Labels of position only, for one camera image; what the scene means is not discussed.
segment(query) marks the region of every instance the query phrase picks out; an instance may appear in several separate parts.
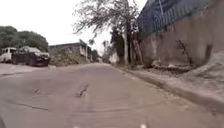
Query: curb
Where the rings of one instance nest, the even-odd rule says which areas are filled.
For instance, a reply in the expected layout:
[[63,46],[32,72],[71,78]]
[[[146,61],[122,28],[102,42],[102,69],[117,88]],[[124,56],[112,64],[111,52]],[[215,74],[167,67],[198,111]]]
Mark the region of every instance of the curb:
[[126,69],[121,69],[125,71],[126,73],[129,73],[137,78],[140,78],[148,83],[154,84],[158,86],[161,89],[164,89],[168,92],[174,93],[180,97],[183,97],[185,99],[188,99],[191,102],[194,102],[196,104],[199,104],[205,108],[207,108],[209,111],[211,111],[214,115],[216,113],[220,113],[224,115],[224,99],[222,97],[218,97],[212,92],[206,91],[206,90],[197,90],[196,88],[190,88],[191,83],[184,83],[183,81],[178,80],[177,78],[172,78],[165,76],[170,79],[175,79],[175,81],[178,82],[172,82],[168,81],[167,79],[159,79],[156,77],[157,75],[153,76],[151,75],[143,75],[141,73],[138,73],[136,71],[130,71]]

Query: concrete wall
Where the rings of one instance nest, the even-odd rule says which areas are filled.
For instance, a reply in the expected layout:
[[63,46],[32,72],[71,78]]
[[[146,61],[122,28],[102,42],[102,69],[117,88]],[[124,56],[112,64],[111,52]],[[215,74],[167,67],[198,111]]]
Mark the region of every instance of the concrete wall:
[[224,1],[213,0],[204,9],[149,35],[140,44],[144,62],[156,59],[164,64],[187,64],[187,57],[176,43],[182,40],[188,45],[193,62],[204,63],[208,45],[213,45],[213,53],[224,49],[223,13]]

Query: fence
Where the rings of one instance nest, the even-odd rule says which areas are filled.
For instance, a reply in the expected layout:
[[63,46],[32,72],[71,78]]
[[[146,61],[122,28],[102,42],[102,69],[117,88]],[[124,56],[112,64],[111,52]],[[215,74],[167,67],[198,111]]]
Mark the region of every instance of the fence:
[[174,21],[202,9],[211,0],[148,0],[138,17],[144,38]]

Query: dark car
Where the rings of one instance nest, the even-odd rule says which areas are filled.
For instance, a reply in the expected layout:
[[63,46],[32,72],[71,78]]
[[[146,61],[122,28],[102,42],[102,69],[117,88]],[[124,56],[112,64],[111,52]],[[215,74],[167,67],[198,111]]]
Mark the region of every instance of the dark car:
[[12,54],[12,62],[13,64],[25,63],[30,66],[48,66],[50,55],[49,53],[41,52],[37,48],[25,46]]

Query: white van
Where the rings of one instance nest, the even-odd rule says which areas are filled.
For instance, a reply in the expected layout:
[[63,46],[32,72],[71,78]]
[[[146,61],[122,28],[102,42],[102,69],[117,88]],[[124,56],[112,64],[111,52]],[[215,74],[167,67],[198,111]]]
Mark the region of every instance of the white van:
[[12,53],[16,52],[16,48],[8,47],[2,49],[0,62],[7,63],[12,62]]

